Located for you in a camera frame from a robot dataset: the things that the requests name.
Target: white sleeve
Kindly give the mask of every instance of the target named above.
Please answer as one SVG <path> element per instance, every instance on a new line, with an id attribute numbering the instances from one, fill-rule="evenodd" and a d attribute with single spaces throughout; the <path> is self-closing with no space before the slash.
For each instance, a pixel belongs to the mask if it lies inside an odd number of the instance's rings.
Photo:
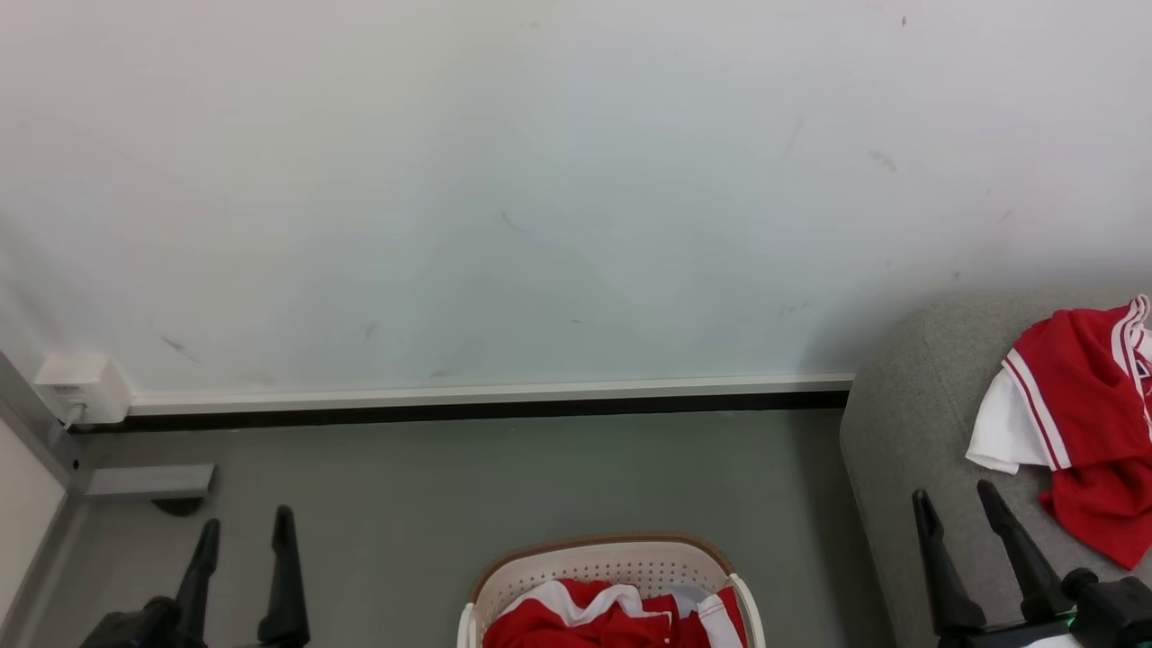
<path id="1" fill-rule="evenodd" d="M 1016 474 L 1022 464 L 1049 466 L 1044 440 L 1036 434 L 1028 402 L 1007 369 L 1000 369 L 984 394 L 968 446 L 970 461 L 985 468 Z"/>

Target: gray sofa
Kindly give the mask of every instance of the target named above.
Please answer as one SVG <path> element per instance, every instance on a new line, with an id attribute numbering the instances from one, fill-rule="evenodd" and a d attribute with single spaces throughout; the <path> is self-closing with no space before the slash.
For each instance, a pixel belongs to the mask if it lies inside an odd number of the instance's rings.
<path id="1" fill-rule="evenodd" d="M 988 623 L 1020 620 L 1020 589 L 976 495 L 991 480 L 1056 570 L 1114 579 L 1126 572 L 1064 532 L 1037 503 L 1046 468 L 1013 476 L 964 459 L 988 383 L 1016 338 L 1061 308 L 1112 308 L 1139 288 L 1029 293 L 935 306 L 900 324 L 861 369 L 841 424 L 841 446 L 896 641 L 935 645 L 912 521 L 911 493 L 927 489 L 969 595 Z M 1152 559 L 1136 575 L 1152 583 Z"/>

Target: white plastic basket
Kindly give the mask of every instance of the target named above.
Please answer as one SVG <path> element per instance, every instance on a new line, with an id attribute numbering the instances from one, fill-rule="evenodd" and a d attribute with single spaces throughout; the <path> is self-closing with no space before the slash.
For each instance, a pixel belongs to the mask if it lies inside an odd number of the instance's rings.
<path id="1" fill-rule="evenodd" d="M 683 535 L 611 535 L 544 544 L 492 565 L 472 590 L 456 631 L 456 648 L 482 648 L 484 632 L 517 596 L 541 582 L 573 578 L 635 585 L 645 598 L 673 585 L 695 585 L 714 594 L 732 585 L 744 619 L 749 648 L 765 648 L 760 612 L 744 581 L 710 544 Z"/>

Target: electrical outlet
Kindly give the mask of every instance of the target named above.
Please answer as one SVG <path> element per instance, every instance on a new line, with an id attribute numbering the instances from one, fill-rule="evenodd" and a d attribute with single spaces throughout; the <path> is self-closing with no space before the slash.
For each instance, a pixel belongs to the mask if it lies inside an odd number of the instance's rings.
<path id="1" fill-rule="evenodd" d="M 53 355 L 33 383 L 61 417 L 83 405 L 83 417 L 74 423 L 119 423 L 131 404 L 128 384 L 107 355 Z"/>

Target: brown basket rim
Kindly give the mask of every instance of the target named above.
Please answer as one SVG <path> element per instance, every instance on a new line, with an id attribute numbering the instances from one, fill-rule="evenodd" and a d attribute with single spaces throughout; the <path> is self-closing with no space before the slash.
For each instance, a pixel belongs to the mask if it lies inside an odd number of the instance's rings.
<path id="1" fill-rule="evenodd" d="M 472 588 L 472 594 L 469 597 L 469 602 L 476 603 L 480 597 L 480 590 L 492 578 L 492 574 L 497 573 L 497 570 L 503 567 L 508 563 L 520 560 L 521 558 L 528 558 L 530 556 L 538 556 L 540 553 L 547 553 L 550 551 L 560 551 L 563 549 L 576 549 L 578 547 L 590 547 L 593 544 L 617 544 L 626 542 L 679 542 L 681 544 L 687 544 L 689 547 L 695 547 L 700 551 L 708 555 L 710 558 L 717 562 L 723 570 L 723 573 L 733 574 L 736 570 L 728 562 L 728 558 L 717 549 L 711 542 L 696 537 L 694 535 L 681 534 L 681 533 L 607 533 L 607 534 L 596 534 L 585 535 L 581 537 L 574 537 L 569 540 L 561 540 L 554 542 L 541 542 L 539 544 L 532 544 L 525 547 L 524 549 L 518 549 L 510 553 L 505 555 L 499 558 L 480 575 L 480 579 L 476 581 L 476 587 Z"/>

